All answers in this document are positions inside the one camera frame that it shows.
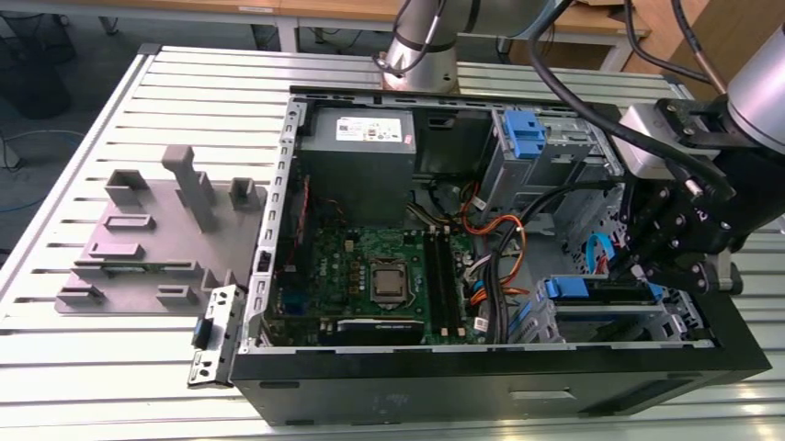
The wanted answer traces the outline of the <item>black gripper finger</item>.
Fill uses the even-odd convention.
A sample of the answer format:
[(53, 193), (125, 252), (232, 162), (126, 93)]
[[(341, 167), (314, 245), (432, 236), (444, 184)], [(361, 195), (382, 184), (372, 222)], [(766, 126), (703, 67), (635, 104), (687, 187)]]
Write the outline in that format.
[(647, 281), (664, 288), (690, 293), (719, 291), (719, 275), (704, 253), (687, 250), (680, 244), (647, 245), (637, 251), (637, 265)]
[(678, 192), (665, 181), (628, 181), (620, 208), (627, 226), (624, 243), (617, 254), (617, 277), (625, 278), (635, 265), (647, 265), (667, 248), (675, 232), (672, 213)]

